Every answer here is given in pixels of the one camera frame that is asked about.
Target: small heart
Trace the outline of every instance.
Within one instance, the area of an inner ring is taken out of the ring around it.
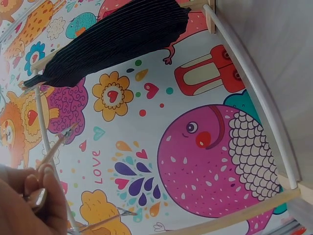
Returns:
[[[82,150],[82,152],[85,152],[86,147],[87,147],[87,140],[85,140],[79,145],[79,148]]]
[[[15,33],[18,33],[22,25],[22,22],[15,28]]]
[[[32,57],[32,59],[33,59],[33,64],[36,62],[37,58],[38,58],[38,55],[37,55],[37,54],[34,54],[33,57]]]
[[[129,180],[125,180],[125,179],[115,179],[114,181],[117,185],[118,185],[118,189],[122,190],[126,187],[126,185],[128,184]]]
[[[34,121],[36,120],[36,117],[38,116],[37,112],[34,110],[29,110],[27,117],[28,117],[28,125],[31,126],[34,124]]]
[[[63,188],[64,195],[67,194],[67,183],[60,181],[61,186]]]
[[[110,103],[114,103],[116,101],[117,96],[118,96],[118,92],[116,92],[116,91],[108,92],[108,97],[110,98]]]
[[[16,66],[19,64],[20,60],[21,60],[21,57],[16,57],[16,58],[14,59],[14,61],[13,61],[13,68],[14,68],[14,69],[15,69]]]
[[[74,5],[75,5],[75,1],[72,1],[69,4],[67,4],[65,7],[67,9],[67,12],[70,12],[73,9]]]
[[[93,132],[94,132],[94,136],[93,136],[93,140],[94,141],[98,141],[105,133],[104,130],[102,130],[100,127],[95,126],[93,128]]]
[[[148,99],[152,99],[153,97],[155,97],[155,95],[158,92],[158,87],[156,85],[153,85],[152,83],[148,82],[144,85],[145,90],[148,91],[147,93],[147,98]]]
[[[136,156],[142,159],[148,159],[147,153],[144,149],[141,152],[136,152]]]

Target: fingernail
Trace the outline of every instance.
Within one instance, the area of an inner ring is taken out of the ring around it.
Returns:
[[[44,169],[44,173],[45,174],[51,174],[51,173],[53,174],[54,172],[53,172],[51,167],[46,166],[45,169]]]

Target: black pleated fabric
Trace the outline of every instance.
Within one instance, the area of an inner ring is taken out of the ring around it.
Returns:
[[[189,11],[175,0],[133,0],[57,52],[43,75],[24,85],[74,87],[88,74],[168,47],[186,31]]]

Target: orange cartoon lion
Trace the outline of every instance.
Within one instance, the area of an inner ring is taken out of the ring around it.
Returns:
[[[0,26],[2,21],[14,22],[12,15],[19,10],[24,0],[0,0]]]
[[[50,88],[41,96],[46,128],[52,118],[59,116],[57,108],[49,109],[48,107],[47,97],[53,90],[54,88]],[[17,168],[23,161],[25,168],[28,166],[29,150],[42,140],[35,92],[31,91],[20,97],[13,92],[8,92],[6,96],[10,101],[0,114],[1,143],[9,149],[11,166]]]

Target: yellow cloud illustration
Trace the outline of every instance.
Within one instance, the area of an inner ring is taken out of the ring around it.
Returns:
[[[94,192],[83,192],[82,202],[80,214],[88,224],[95,224],[119,214],[116,206],[108,202],[106,194],[99,189]],[[121,222],[121,218],[103,224],[95,230],[99,230],[99,228],[106,229],[106,235],[132,235],[129,228]]]

